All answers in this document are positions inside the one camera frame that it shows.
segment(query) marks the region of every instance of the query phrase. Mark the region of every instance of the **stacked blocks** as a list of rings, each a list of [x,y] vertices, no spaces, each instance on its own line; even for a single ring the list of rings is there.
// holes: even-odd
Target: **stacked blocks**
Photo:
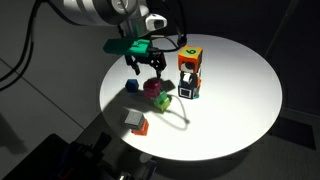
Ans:
[[[203,49],[184,46],[178,54],[178,67],[181,71],[178,86],[180,97],[195,99],[199,97],[201,85],[201,62]]]
[[[149,123],[141,112],[130,111],[125,124],[135,135],[146,136],[148,133]]]
[[[143,84],[143,93],[145,97],[150,98],[153,104],[162,112],[170,105],[167,93],[165,91],[161,92],[161,85],[157,80],[148,79]]]
[[[128,79],[126,89],[129,93],[136,93],[139,89],[139,83],[136,79]]]

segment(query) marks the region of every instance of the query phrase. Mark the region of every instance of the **dark background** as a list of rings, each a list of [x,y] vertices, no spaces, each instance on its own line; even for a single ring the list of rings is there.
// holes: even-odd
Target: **dark background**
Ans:
[[[279,76],[283,107],[320,115],[319,8],[311,0],[182,0],[188,33],[210,34],[239,42],[265,57]],[[147,1],[173,21],[160,0]],[[168,1],[179,16],[176,1]]]

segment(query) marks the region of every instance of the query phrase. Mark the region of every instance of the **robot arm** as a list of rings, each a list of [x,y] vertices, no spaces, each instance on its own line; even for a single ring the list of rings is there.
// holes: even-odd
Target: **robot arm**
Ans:
[[[120,25],[126,37],[141,37],[167,26],[167,20],[137,0],[49,0],[68,22],[87,26]]]

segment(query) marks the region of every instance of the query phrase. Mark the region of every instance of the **orange block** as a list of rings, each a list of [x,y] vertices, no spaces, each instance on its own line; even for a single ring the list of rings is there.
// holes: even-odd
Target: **orange block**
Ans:
[[[202,62],[201,47],[184,46],[178,54],[178,67],[180,71],[198,73]]]
[[[148,133],[149,123],[147,120],[144,121],[141,130],[131,130],[135,135],[146,136]]]

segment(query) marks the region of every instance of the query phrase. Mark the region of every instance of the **white round table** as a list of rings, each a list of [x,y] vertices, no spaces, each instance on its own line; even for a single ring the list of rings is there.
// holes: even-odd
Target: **white round table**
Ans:
[[[100,90],[108,125],[134,148],[171,160],[214,159],[253,144],[279,115],[282,90],[276,73],[260,55],[228,39],[189,35],[187,45],[204,49],[200,98],[178,96],[178,52],[166,53],[161,79],[172,81],[175,88],[167,92],[172,101],[161,113],[142,93],[143,83],[156,77],[155,70],[139,64],[141,74],[136,76],[122,57],[110,68]],[[172,48],[165,39],[154,41],[154,46]],[[126,92],[128,79],[138,80],[140,92]],[[147,136],[134,135],[125,126],[129,109],[144,114],[149,122]]]

